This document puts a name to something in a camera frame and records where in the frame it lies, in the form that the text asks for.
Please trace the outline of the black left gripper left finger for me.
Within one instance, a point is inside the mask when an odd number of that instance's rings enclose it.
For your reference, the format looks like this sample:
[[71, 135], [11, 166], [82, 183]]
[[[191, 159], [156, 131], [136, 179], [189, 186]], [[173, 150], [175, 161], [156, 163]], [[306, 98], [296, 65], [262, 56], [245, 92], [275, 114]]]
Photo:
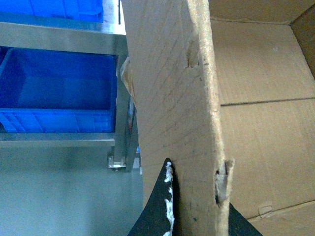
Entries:
[[166, 158], [150, 197], [129, 236], [171, 236], [175, 223], [173, 168]]

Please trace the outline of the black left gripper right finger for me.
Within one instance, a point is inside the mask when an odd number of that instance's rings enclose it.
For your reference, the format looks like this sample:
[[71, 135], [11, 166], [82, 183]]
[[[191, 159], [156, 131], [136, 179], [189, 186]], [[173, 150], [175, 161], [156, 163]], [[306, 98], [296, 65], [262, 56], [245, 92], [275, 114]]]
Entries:
[[229, 236], [262, 236], [232, 204], [229, 204], [228, 234]]

